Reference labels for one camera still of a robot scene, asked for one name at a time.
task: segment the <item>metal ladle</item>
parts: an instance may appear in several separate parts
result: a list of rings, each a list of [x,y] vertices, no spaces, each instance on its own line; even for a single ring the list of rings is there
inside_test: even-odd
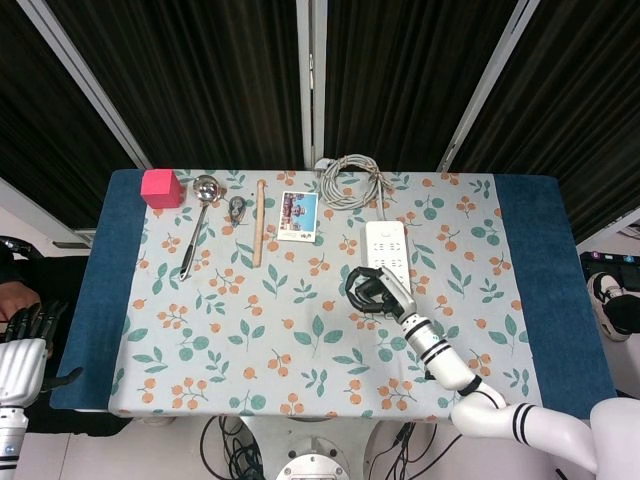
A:
[[[220,190],[220,184],[211,175],[200,175],[193,181],[193,193],[202,202],[202,211],[200,212],[196,228],[193,231],[193,236],[191,237],[187,251],[184,254],[184,259],[182,260],[182,266],[180,267],[180,281],[184,281],[184,279],[189,276],[191,263],[193,263],[193,257],[196,253],[196,242],[200,236],[200,229],[202,228],[207,208],[213,202],[220,199]]]

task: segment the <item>wooden stick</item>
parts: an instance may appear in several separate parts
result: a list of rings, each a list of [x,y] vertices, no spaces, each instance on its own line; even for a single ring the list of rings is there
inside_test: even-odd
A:
[[[253,237],[253,268],[262,264],[262,235],[264,233],[264,180],[258,180],[258,201],[256,203],[256,234]]]

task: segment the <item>black curtain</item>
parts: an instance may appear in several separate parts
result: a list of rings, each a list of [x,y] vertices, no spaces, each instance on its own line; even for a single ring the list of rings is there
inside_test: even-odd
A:
[[[435,170],[515,4],[330,0],[325,156]]]
[[[577,241],[638,207],[637,0],[543,0],[451,170],[557,177]]]
[[[0,112],[0,177],[95,227],[111,172],[134,165],[15,1],[0,2]]]
[[[294,0],[48,0],[154,167],[302,169]]]

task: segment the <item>power outlet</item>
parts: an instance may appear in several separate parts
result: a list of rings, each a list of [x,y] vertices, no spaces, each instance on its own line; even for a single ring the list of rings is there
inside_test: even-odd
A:
[[[410,292],[409,261],[404,224],[397,221],[367,222],[362,230],[362,261],[365,266],[391,270]]]

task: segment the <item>pink cube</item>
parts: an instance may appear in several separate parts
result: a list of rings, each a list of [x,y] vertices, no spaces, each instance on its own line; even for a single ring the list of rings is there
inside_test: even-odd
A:
[[[140,196],[151,208],[175,208],[182,203],[182,185],[170,168],[147,170]]]

